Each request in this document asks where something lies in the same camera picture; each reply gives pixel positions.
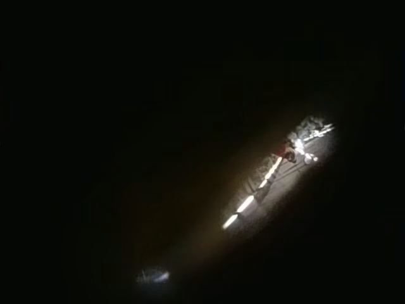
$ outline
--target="dark background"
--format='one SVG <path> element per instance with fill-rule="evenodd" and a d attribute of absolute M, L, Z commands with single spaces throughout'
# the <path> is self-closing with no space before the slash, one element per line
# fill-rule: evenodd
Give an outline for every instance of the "dark background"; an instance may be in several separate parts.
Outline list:
<path fill-rule="evenodd" d="M 50 163 L 30 181 L 53 180 L 42 195 L 52 203 L 23 204 L 40 219 L 23 239 L 41 235 L 35 256 L 52 270 L 36 292 L 57 303 L 151 300 L 134 287 L 136 270 L 220 210 L 231 176 L 316 113 L 338 125 L 338 145 L 290 207 L 173 292 L 154 293 L 163 303 L 393 295 L 404 256 L 398 38 L 349 20 L 97 24 L 57 31 L 47 63 L 27 74 L 47 81 L 35 81 L 45 92 L 32 94 L 35 107 L 55 102 L 33 124 L 41 131 L 24 123 L 32 105 L 5 107 L 8 142 L 47 141 L 40 158 L 16 154 L 21 168 Z"/>

